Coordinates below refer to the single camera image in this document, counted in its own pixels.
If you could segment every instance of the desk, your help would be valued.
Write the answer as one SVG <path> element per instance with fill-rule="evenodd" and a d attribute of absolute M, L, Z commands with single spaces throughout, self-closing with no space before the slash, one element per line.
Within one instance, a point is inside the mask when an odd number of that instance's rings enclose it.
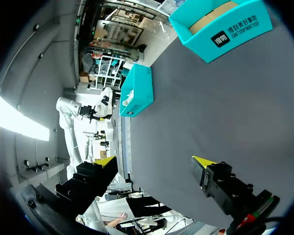
<path fill-rule="evenodd" d="M 273 23 L 210 64 L 176 39 L 151 67 L 154 103 L 131 119 L 135 183 L 209 225 L 227 228 L 232 218 L 204 197 L 192 155 L 225 161 L 256 194 L 279 196 L 272 216 L 294 200 L 294 41 Z"/>

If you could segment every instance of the logo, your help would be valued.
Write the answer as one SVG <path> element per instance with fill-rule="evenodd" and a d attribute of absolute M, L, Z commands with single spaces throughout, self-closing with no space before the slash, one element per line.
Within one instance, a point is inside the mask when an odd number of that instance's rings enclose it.
<path fill-rule="evenodd" d="M 215 36 L 211 38 L 211 40 L 216 44 L 217 47 L 221 47 L 230 41 L 230 39 L 224 31 L 217 33 Z"/>

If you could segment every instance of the hand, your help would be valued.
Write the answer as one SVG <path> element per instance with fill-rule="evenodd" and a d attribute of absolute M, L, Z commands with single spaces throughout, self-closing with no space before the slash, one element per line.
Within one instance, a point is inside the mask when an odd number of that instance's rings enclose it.
<path fill-rule="evenodd" d="M 119 214 L 119 221 L 124 221 L 127 218 L 127 213 L 123 212 L 122 214 Z"/>

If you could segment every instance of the white cable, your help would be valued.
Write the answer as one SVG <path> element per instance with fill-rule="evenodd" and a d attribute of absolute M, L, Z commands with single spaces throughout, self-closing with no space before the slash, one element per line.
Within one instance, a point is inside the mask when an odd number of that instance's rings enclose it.
<path fill-rule="evenodd" d="M 100 214 L 101 216 L 103 217 L 107 217 L 107 218 L 112 218 L 112 219 L 146 219 L 146 218 L 152 218 L 152 219 L 158 219 L 158 218 L 166 218 L 166 217 L 184 217 L 184 218 L 188 218 L 184 215 L 165 215 L 165 216 L 143 216 L 143 217 L 127 217 L 127 218 L 124 218 L 124 217 L 114 217 L 114 216 L 107 216 L 107 215 L 103 215 L 103 214 Z"/>
<path fill-rule="evenodd" d="M 36 32 L 36 31 L 34 31 L 34 32 L 31 33 L 31 35 L 26 39 L 25 42 L 23 42 L 23 44 L 21 45 L 21 47 L 18 49 L 18 51 L 17 51 L 17 52 L 15 53 L 15 55 L 13 56 L 13 58 L 12 58 L 10 64 L 8 65 L 8 67 L 6 68 L 6 70 L 5 70 L 5 72 L 4 72 L 4 75 L 3 75 L 2 80 L 1 80 L 1 82 L 0 82 L 0 86 L 2 85 L 3 80 L 4 80 L 5 76 L 6 76 L 6 73 L 8 72 L 8 70 L 9 70 L 11 64 L 13 63 L 15 57 L 18 55 L 18 53 L 19 53 L 20 50 L 24 47 L 24 45 L 28 42 L 28 40 L 29 40 L 29 39 L 35 34 L 35 32 Z"/>

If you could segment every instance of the bright light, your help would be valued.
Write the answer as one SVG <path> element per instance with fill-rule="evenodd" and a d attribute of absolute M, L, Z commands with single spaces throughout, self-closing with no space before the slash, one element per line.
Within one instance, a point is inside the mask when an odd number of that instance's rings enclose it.
<path fill-rule="evenodd" d="M 0 96 L 0 127 L 42 141 L 49 141 L 49 129 L 25 117 Z"/>

